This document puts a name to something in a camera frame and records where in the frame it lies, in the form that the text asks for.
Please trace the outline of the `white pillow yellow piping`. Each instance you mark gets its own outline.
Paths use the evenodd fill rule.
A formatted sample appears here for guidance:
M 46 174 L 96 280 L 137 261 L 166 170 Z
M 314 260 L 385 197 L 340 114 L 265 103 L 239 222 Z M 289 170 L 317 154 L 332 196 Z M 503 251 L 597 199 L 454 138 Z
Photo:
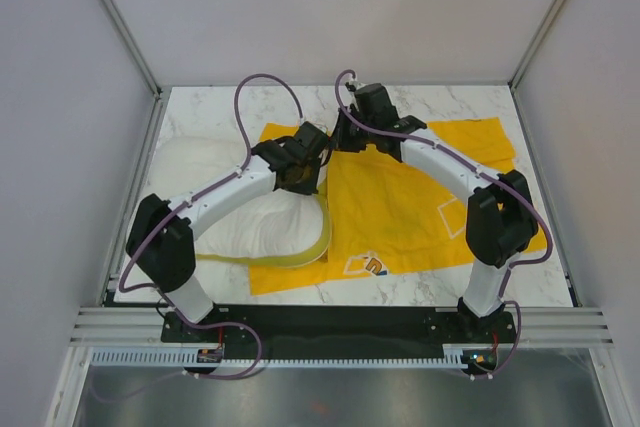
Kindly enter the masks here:
M 145 196 L 169 199 L 202 188 L 244 159 L 238 141 L 176 137 L 155 151 Z M 321 258 L 331 237 L 326 185 L 312 196 L 277 190 L 244 204 L 196 241 L 200 260 L 299 267 Z

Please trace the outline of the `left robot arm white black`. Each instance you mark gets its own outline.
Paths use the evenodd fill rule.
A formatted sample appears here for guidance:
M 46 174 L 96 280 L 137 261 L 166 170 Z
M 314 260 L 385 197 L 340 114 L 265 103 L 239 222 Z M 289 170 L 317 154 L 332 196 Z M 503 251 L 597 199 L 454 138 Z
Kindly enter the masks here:
M 120 279 L 138 266 L 152 286 L 184 318 L 184 330 L 197 341 L 213 338 L 219 327 L 214 302 L 195 277 L 196 240 L 246 203 L 273 191 L 318 192 L 322 154 L 330 136 L 309 122 L 294 135 L 270 139 L 248 150 L 244 161 L 209 185 L 169 200 L 152 193 L 136 210 L 125 245 L 129 262 Z

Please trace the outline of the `yellow pillowcase with logo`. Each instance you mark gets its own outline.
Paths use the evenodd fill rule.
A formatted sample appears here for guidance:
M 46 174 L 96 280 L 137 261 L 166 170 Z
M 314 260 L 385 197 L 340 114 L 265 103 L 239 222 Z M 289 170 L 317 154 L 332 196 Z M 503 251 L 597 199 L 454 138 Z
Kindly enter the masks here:
M 466 205 L 426 174 L 369 146 L 336 152 L 320 190 L 332 225 L 327 252 L 302 267 L 252 265 L 254 295 L 336 280 L 469 264 Z

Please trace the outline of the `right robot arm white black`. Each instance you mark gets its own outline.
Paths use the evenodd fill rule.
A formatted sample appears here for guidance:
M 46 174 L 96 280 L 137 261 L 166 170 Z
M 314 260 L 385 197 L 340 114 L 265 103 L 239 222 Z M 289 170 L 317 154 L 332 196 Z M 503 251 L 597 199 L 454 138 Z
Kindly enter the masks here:
M 482 340 L 493 329 L 492 316 L 503 309 L 509 267 L 539 230 L 527 179 L 517 170 L 500 173 L 478 163 L 420 119 L 401 117 L 380 83 L 339 81 L 335 94 L 337 150 L 356 153 L 372 145 L 433 178 L 466 208 L 473 266 L 458 303 L 457 329 L 466 340 Z

